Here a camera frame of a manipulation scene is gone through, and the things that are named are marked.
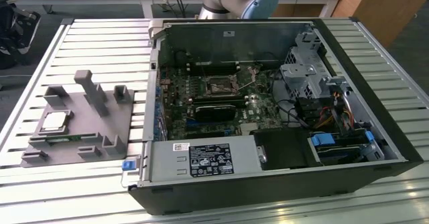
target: floor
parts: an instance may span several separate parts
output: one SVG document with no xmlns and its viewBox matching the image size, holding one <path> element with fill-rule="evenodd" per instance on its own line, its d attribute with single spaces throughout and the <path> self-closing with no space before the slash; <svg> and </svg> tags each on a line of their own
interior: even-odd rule
<svg viewBox="0 0 429 224">
<path fill-rule="evenodd" d="M 11 111 L 20 98 L 27 86 L 29 77 L 37 67 L 44 51 L 49 45 L 56 29 L 63 18 L 78 19 L 107 19 L 107 18 L 138 18 L 143 15 L 139 5 L 102 5 L 102 6 L 53 6 L 53 14 L 47 15 L 41 7 L 20 6 L 21 9 L 36 11 L 43 14 L 39 30 L 33 39 L 32 47 L 27 54 L 28 66 L 15 66 L 13 68 L 0 70 L 0 85 L 4 85 L 0 91 L 0 130 L 7 122 Z M 199 5 L 188 5 L 186 9 L 187 16 L 198 14 Z M 154 6 L 154 17 L 172 18 L 172 12 L 166 12 L 160 6 Z M 429 93 L 429 1 L 417 13 L 397 40 L 394 41 L 389 52 L 409 72 L 413 79 Z M 11 62 L 8 56 L 0 53 L 1 64 Z"/>
</svg>

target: power supply label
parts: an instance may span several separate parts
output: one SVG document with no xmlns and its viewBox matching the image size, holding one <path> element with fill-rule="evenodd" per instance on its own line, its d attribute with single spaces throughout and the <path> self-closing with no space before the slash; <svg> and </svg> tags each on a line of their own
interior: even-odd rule
<svg viewBox="0 0 429 224">
<path fill-rule="evenodd" d="M 192 177 L 234 174 L 230 144 L 188 147 Z"/>
</svg>

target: slotted metal tabletop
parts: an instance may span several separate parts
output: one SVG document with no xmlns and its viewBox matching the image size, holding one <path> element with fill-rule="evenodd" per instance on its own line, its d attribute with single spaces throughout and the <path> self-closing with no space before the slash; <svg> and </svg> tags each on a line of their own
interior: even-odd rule
<svg viewBox="0 0 429 224">
<path fill-rule="evenodd" d="M 17 106 L 0 133 L 0 223 L 425 223 L 429 222 L 428 96 L 361 25 L 325 19 L 425 163 L 331 197 L 151 216 L 127 194 L 122 161 L 24 169 L 21 154 L 41 117 L 49 85 L 73 83 L 79 69 L 92 71 L 104 90 L 126 84 L 136 91 L 128 156 L 142 150 L 148 71 L 147 19 L 75 20 L 61 25 Z M 335 64 L 333 68 L 341 75 Z"/>
</svg>

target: blue latch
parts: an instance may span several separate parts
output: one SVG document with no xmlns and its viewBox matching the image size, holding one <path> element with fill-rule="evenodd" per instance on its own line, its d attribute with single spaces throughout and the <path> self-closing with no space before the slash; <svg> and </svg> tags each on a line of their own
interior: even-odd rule
<svg viewBox="0 0 429 224">
<path fill-rule="evenodd" d="M 314 146 L 335 144 L 334 137 L 331 134 L 315 134 L 311 137 L 311 142 Z"/>
<path fill-rule="evenodd" d="M 122 163 L 122 170 L 123 171 L 135 170 L 135 160 L 126 160 Z"/>
<path fill-rule="evenodd" d="M 365 135 L 366 135 L 368 140 L 369 140 L 370 142 L 376 140 L 376 138 L 374 138 L 374 135 L 373 135 L 373 132 L 372 132 L 372 131 L 366 131 L 366 132 L 365 132 Z"/>
</svg>

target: circuit board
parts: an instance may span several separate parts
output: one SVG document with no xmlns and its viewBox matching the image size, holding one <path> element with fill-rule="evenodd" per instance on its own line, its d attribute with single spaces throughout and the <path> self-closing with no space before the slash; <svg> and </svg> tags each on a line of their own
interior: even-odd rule
<svg viewBox="0 0 429 224">
<path fill-rule="evenodd" d="M 191 76 L 186 69 L 162 69 L 168 140 L 241 136 L 247 135 L 249 130 L 282 126 L 278 107 L 269 93 L 270 71 L 259 71 L 253 64 L 243 64 L 239 69 L 237 74 L 227 76 Z M 243 96 L 246 105 L 237 108 L 233 120 L 208 123 L 195 120 L 191 99 L 208 95 L 214 99 Z"/>
</svg>

